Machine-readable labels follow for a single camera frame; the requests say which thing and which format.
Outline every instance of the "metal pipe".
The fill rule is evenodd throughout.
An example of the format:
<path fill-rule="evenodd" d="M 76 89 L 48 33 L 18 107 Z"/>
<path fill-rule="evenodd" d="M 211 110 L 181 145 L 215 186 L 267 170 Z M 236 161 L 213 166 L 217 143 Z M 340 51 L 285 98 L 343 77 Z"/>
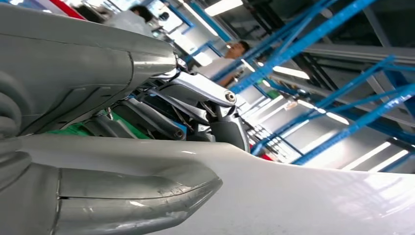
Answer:
<path fill-rule="evenodd" d="M 411 65 L 415 64 L 415 48 L 352 46 L 317 43 L 306 48 L 304 52 L 349 59 L 365 59 L 374 62 L 381 61 L 388 55 L 394 55 L 396 63 Z"/>

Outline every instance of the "blue steel beam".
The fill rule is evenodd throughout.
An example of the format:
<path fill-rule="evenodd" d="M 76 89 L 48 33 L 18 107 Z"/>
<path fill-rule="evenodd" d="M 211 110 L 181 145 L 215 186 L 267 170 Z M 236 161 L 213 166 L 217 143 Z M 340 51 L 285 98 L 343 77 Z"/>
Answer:
<path fill-rule="evenodd" d="M 195 25 L 186 16 L 184 16 L 183 13 L 181 13 L 176 7 L 172 6 L 172 4 L 170 4 L 167 0 L 160 0 L 160 1 L 163 3 L 166 3 L 167 8 L 169 8 L 171 12 L 173 12 L 177 17 L 179 17 L 179 19 L 182 20 L 183 23 L 189 26 L 189 28 L 185 29 L 182 32 L 182 34 L 185 34 L 186 32 L 188 32 L 189 30 L 195 27 Z"/>
<path fill-rule="evenodd" d="M 338 97 L 350 92 L 354 88 L 358 87 L 362 83 L 364 83 L 372 74 L 379 71 L 383 68 L 386 64 L 390 63 L 393 60 L 393 56 L 388 56 L 383 61 L 377 63 L 376 65 L 369 68 L 367 71 L 353 79 L 351 82 L 347 83 L 345 86 L 341 87 L 337 91 L 333 92 L 331 95 L 329 95 L 327 98 L 323 99 L 322 101 L 318 102 L 316 104 L 317 108 L 325 108 L 329 104 L 333 103 Z M 296 124 L 301 123 L 309 118 L 311 114 L 313 114 L 316 110 L 311 109 L 308 112 L 305 112 L 304 114 L 299 115 L 297 118 L 291 120 L 287 124 L 283 125 L 279 129 L 277 129 L 274 133 L 272 133 L 269 137 L 264 138 L 257 144 L 255 144 L 251 148 L 251 153 L 253 155 L 256 155 L 260 152 L 261 148 L 265 146 L 270 140 L 274 139 L 277 136 L 282 135 L 283 132 L 289 130 L 290 128 L 294 127 Z"/>
<path fill-rule="evenodd" d="M 402 67 L 402 66 L 392 66 L 391 69 L 393 68 L 401 68 L 401 70 L 405 70 L 405 68 L 407 67 Z M 395 87 L 395 89 L 399 89 L 402 86 L 411 84 L 411 82 L 409 82 L 408 80 L 406 80 L 406 78 L 404 77 L 404 75 L 400 72 L 400 71 L 392 71 L 392 70 L 386 70 L 385 71 L 385 75 L 386 77 L 389 79 L 389 81 L 391 82 L 392 86 Z M 415 97 L 412 97 L 411 99 L 407 100 L 405 103 L 405 106 L 407 108 L 407 110 L 409 111 L 409 113 L 412 115 L 413 118 L 415 118 Z"/>
<path fill-rule="evenodd" d="M 304 156 L 304 154 L 297 149 L 294 145 L 292 145 L 291 143 L 289 143 L 288 141 L 286 141 L 283 137 L 279 136 L 278 137 L 282 142 L 284 142 L 286 145 L 288 145 L 290 148 L 292 148 L 294 151 L 296 151 L 300 156 Z"/>
<path fill-rule="evenodd" d="M 379 172 L 391 172 L 393 169 L 397 168 L 398 166 L 402 165 L 404 162 L 409 160 L 410 158 L 415 157 L 415 152 L 409 152 L 402 158 L 394 161 L 393 163 L 389 164 Z"/>
<path fill-rule="evenodd" d="M 296 95 L 297 94 L 297 91 L 291 90 L 291 89 L 289 89 L 285 86 L 278 85 L 273 80 L 271 80 L 267 77 L 265 77 L 264 80 L 267 81 L 272 88 L 277 89 L 281 92 L 284 92 L 284 93 L 287 93 L 287 94 L 290 94 L 290 95 Z"/>
<path fill-rule="evenodd" d="M 389 99 L 384 104 L 377 107 L 373 112 L 367 113 L 366 115 L 362 116 L 358 120 L 356 120 L 352 125 L 348 128 L 343 129 L 339 133 L 335 134 L 333 137 L 329 138 L 325 142 L 323 142 L 318 147 L 310 150 L 308 153 L 304 154 L 304 156 L 299 157 L 292 164 L 295 165 L 303 165 L 304 163 L 308 162 L 318 154 L 322 153 L 329 147 L 333 146 L 337 142 L 341 141 L 342 139 L 352 135 L 356 131 L 358 131 L 363 126 L 368 125 L 369 123 L 378 119 L 382 114 L 386 113 L 390 109 L 398 106 L 399 104 L 405 102 L 409 98 L 415 95 L 415 84 L 408 85 L 403 89 L 400 93 L 394 95 L 391 99 Z"/>
<path fill-rule="evenodd" d="M 190 2 L 189 6 L 207 23 L 210 27 L 215 30 L 219 37 L 225 41 L 229 42 L 232 38 L 210 17 L 206 14 L 205 10 L 202 9 L 198 4 Z"/>
<path fill-rule="evenodd" d="M 328 19 L 326 22 L 321 24 L 319 27 L 314 29 L 312 32 L 304 36 L 303 38 L 299 39 L 295 42 L 291 47 L 289 47 L 285 52 L 281 53 L 281 55 L 274 54 L 271 56 L 267 63 L 264 64 L 263 67 L 258 69 L 256 72 L 249 74 L 244 79 L 241 79 L 239 84 L 236 84 L 234 87 L 231 88 L 231 91 L 234 93 L 240 93 L 244 89 L 251 86 L 257 80 L 267 76 L 269 73 L 273 71 L 273 67 L 279 66 L 294 56 L 298 55 L 308 46 L 312 45 L 313 43 L 317 42 L 319 39 L 324 37 L 327 33 L 331 32 L 339 25 L 356 15 L 360 12 L 363 8 L 369 6 L 376 0 L 355 0 L 350 5 L 345 7 L 342 11 L 337 13 L 332 18 Z"/>
<path fill-rule="evenodd" d="M 320 0 L 316 5 L 323 5 L 327 3 L 328 0 Z M 271 48 L 271 45 L 275 44 L 276 42 L 280 42 L 281 39 L 287 37 L 291 30 L 293 30 L 301 21 L 303 21 L 313 10 L 312 7 L 305 10 L 302 14 L 296 17 L 293 21 L 286 24 L 284 27 L 270 35 L 268 38 L 264 39 L 260 42 L 257 46 L 249 50 L 243 56 L 239 57 L 237 60 L 233 61 L 230 65 L 228 65 L 225 69 L 221 70 L 217 73 L 214 77 L 212 77 L 212 81 L 219 82 L 222 79 L 226 78 L 229 74 L 231 74 L 235 69 L 241 66 L 242 59 L 245 61 L 252 61 L 255 57 L 263 53 L 264 51 Z"/>
<path fill-rule="evenodd" d="M 270 95 L 268 95 L 258 84 L 254 84 L 254 87 L 265 97 L 270 98 Z"/>

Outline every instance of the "green component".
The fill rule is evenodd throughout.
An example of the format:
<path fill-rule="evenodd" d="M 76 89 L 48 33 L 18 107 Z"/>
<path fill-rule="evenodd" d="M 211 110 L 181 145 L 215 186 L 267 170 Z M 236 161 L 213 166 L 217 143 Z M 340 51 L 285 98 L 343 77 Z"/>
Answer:
<path fill-rule="evenodd" d="M 150 137 L 146 136 L 144 133 L 142 133 L 141 131 L 139 131 L 137 128 L 133 127 L 129 122 L 127 122 L 126 120 L 124 120 L 122 117 L 118 116 L 116 113 L 112 112 L 114 120 L 118 121 L 122 121 L 127 127 L 128 129 L 133 132 L 133 134 L 135 136 L 137 136 L 137 138 L 139 139 L 150 139 Z"/>
<path fill-rule="evenodd" d="M 139 131 L 137 128 L 133 127 L 131 124 L 129 124 L 126 120 L 124 120 L 122 117 L 118 116 L 116 113 L 112 112 L 114 120 L 122 121 L 128 129 L 139 139 L 150 139 L 148 136 L 146 136 L 144 133 Z M 78 122 L 75 124 L 70 125 L 68 128 L 63 130 L 53 130 L 48 131 L 47 133 L 50 134 L 58 134 L 58 135 L 76 135 L 76 136 L 91 136 L 91 134 L 83 128 L 84 124 L 82 122 Z"/>
<path fill-rule="evenodd" d="M 280 96 L 280 93 L 278 93 L 277 90 L 271 90 L 271 91 L 267 92 L 267 94 L 270 96 L 271 99 L 275 99 L 278 96 Z"/>

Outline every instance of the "gray panel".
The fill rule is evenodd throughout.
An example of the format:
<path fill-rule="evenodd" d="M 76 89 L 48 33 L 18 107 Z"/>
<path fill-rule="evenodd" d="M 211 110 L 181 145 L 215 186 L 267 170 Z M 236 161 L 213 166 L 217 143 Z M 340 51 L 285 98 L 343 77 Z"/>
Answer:
<path fill-rule="evenodd" d="M 21 135 L 85 120 L 176 66 L 169 44 L 124 30 L 6 4 L 0 21 L 10 22 L 0 25 L 0 93 L 20 108 Z"/>
<path fill-rule="evenodd" d="M 50 234 L 56 214 L 57 186 L 57 168 L 32 164 L 6 190 L 1 190 L 1 234 Z"/>
<path fill-rule="evenodd" d="M 160 40 L 102 24 L 9 4 L 0 4 L 0 22 L 8 22 L 0 25 L 1 34 L 160 57 L 170 57 L 173 54 L 171 45 Z"/>
<path fill-rule="evenodd" d="M 142 235 L 179 225 L 221 186 L 217 179 L 164 198 L 62 199 L 56 235 Z"/>
<path fill-rule="evenodd" d="M 60 196 L 88 198 L 160 198 L 192 189 L 158 176 L 65 168 L 60 185 Z"/>

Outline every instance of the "ceiling light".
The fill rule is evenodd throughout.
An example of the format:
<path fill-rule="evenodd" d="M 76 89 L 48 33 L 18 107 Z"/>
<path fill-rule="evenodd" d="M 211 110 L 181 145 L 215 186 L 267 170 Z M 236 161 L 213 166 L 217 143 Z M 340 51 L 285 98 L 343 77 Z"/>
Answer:
<path fill-rule="evenodd" d="M 309 123 L 309 120 L 303 121 L 302 123 L 300 123 L 299 125 L 295 126 L 294 128 L 290 129 L 289 131 L 285 132 L 284 134 L 281 135 L 281 137 L 286 138 L 288 137 L 290 134 L 296 132 L 298 129 L 302 128 L 305 124 Z"/>
<path fill-rule="evenodd" d="M 262 80 L 262 83 L 267 87 L 271 87 L 271 85 L 267 82 L 267 80 Z"/>
<path fill-rule="evenodd" d="M 289 68 L 285 68 L 281 66 L 275 66 L 273 70 L 275 72 L 280 72 L 280 73 L 288 74 L 288 75 L 295 76 L 295 77 L 310 79 L 310 77 L 306 73 L 300 70 L 293 70 L 293 69 L 289 69 Z"/>
<path fill-rule="evenodd" d="M 242 59 L 241 61 L 242 61 L 242 63 L 244 63 L 244 65 L 247 68 L 249 68 L 249 70 L 251 70 L 252 72 L 255 72 L 254 68 L 248 62 L 246 62 L 246 60 Z"/>
<path fill-rule="evenodd" d="M 341 122 L 341 123 L 343 123 L 343 124 L 349 125 L 348 120 L 347 120 L 346 118 L 344 118 L 344 117 L 341 117 L 341 116 L 336 115 L 336 114 L 334 114 L 334 113 L 326 113 L 326 115 L 327 115 L 329 118 L 331 118 L 331 119 L 334 119 L 334 120 L 336 120 L 336 121 L 338 121 L 338 122 Z"/>
<path fill-rule="evenodd" d="M 237 6 L 241 6 L 241 0 L 221 0 L 205 9 L 205 12 L 210 16 L 216 16 L 225 11 L 229 11 Z"/>
<path fill-rule="evenodd" d="M 272 117 L 273 115 L 275 115 L 276 113 L 278 113 L 279 111 L 283 110 L 285 108 L 285 105 L 288 104 L 285 103 L 281 106 L 279 106 L 277 109 L 275 109 L 274 111 L 272 111 L 271 113 L 267 114 L 265 117 L 261 118 L 260 120 L 258 120 L 258 123 L 263 123 L 265 122 L 267 119 L 269 119 L 270 117 Z"/>
<path fill-rule="evenodd" d="M 386 161 L 382 162 L 381 164 L 375 166 L 374 168 L 370 169 L 369 172 L 378 172 L 383 168 L 389 166 L 390 164 L 394 163 L 398 159 L 402 158 L 403 156 L 407 155 L 409 152 L 407 150 L 402 150 L 399 153 L 393 155 L 392 157 L 386 159 Z"/>
<path fill-rule="evenodd" d="M 20 3 L 23 3 L 24 0 L 11 0 L 9 3 L 13 5 L 19 5 Z"/>
<path fill-rule="evenodd" d="M 198 20 L 200 21 L 200 23 L 203 24 L 204 27 L 206 27 L 213 35 L 218 36 L 218 33 L 212 28 L 210 27 L 210 25 L 208 23 L 206 23 L 206 21 L 204 21 L 202 19 L 202 17 L 199 16 L 199 14 L 197 14 L 187 3 L 183 3 L 183 6 L 189 11 L 191 12 L 191 14 Z"/>
<path fill-rule="evenodd" d="M 367 159 L 373 157 L 374 155 L 380 153 L 382 150 L 384 150 L 385 148 L 389 147 L 390 145 L 391 145 L 391 143 L 389 143 L 389 142 L 385 142 L 385 143 L 381 144 L 380 146 L 374 148 L 369 153 L 367 153 L 367 154 L 359 157 L 357 160 L 353 161 L 352 163 L 349 163 L 348 165 L 346 165 L 345 167 L 343 167 L 342 170 L 351 170 L 351 169 L 357 167 L 362 162 L 364 162 Z"/>
<path fill-rule="evenodd" d="M 339 116 L 337 114 L 334 114 L 334 113 L 327 113 L 326 110 L 317 108 L 316 106 L 314 106 L 314 105 L 312 105 L 310 103 L 307 103 L 305 101 L 298 100 L 298 104 L 300 104 L 302 106 L 305 106 L 305 107 L 307 107 L 309 109 L 315 109 L 315 110 L 317 110 L 317 112 L 319 112 L 321 114 L 326 114 L 329 118 L 334 119 L 334 120 L 336 120 L 338 122 L 341 122 L 343 124 L 346 124 L 346 125 L 349 125 L 350 124 L 346 118 L 341 117 L 341 116 Z"/>

